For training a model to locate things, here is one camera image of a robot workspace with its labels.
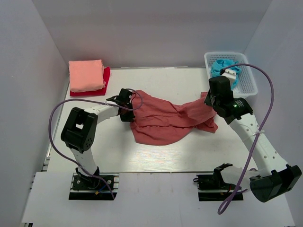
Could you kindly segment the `dusty red t shirt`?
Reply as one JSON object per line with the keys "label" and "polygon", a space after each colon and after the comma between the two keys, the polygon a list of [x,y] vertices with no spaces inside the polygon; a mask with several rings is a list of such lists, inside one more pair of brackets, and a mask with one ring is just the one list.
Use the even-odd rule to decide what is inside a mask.
{"label": "dusty red t shirt", "polygon": [[142,90],[137,93],[142,96],[143,105],[134,110],[135,119],[130,123],[136,143],[164,146],[181,140],[194,128],[210,133],[218,129],[214,121],[216,112],[204,103],[207,92],[182,105],[152,97]]}

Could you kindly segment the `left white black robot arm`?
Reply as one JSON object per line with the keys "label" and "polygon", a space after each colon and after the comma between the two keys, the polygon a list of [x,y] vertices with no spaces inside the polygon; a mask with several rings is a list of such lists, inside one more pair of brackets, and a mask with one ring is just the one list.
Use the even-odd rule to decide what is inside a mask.
{"label": "left white black robot arm", "polygon": [[133,93],[121,89],[119,95],[107,99],[104,105],[87,109],[72,108],[61,133],[61,140],[73,153],[79,163],[76,172],[84,176],[84,183],[94,189],[99,186],[99,168],[93,159],[91,147],[94,142],[97,125],[111,117],[119,116],[122,122],[135,119],[131,103]]}

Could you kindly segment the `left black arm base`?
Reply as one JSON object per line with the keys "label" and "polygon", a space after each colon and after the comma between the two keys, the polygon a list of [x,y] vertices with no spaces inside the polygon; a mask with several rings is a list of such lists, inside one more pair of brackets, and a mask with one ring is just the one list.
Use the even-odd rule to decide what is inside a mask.
{"label": "left black arm base", "polygon": [[107,185],[100,179],[88,179],[87,177],[81,177],[77,173],[73,173],[71,179],[71,186],[69,192],[70,201],[113,201],[118,192],[119,186],[119,174],[118,173],[105,173],[100,175]]}

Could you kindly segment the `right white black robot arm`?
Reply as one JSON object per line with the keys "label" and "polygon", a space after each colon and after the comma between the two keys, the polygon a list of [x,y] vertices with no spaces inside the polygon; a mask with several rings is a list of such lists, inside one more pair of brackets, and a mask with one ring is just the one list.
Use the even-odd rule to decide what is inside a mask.
{"label": "right white black robot arm", "polygon": [[240,187],[252,191],[260,202],[267,202],[292,190],[302,175],[301,169],[289,165],[278,154],[259,129],[248,102],[233,96],[228,78],[218,76],[208,82],[210,89],[205,104],[212,107],[237,133],[257,166],[256,171],[250,171],[222,164],[214,169],[214,184],[223,189],[241,180]]}

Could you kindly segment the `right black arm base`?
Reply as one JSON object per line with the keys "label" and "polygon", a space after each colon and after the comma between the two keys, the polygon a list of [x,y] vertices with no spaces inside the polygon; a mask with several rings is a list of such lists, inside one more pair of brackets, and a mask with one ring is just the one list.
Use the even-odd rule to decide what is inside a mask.
{"label": "right black arm base", "polygon": [[224,201],[233,192],[236,183],[226,183],[223,181],[221,171],[233,166],[230,163],[224,163],[214,169],[210,174],[199,174],[193,179],[197,185],[199,201]]}

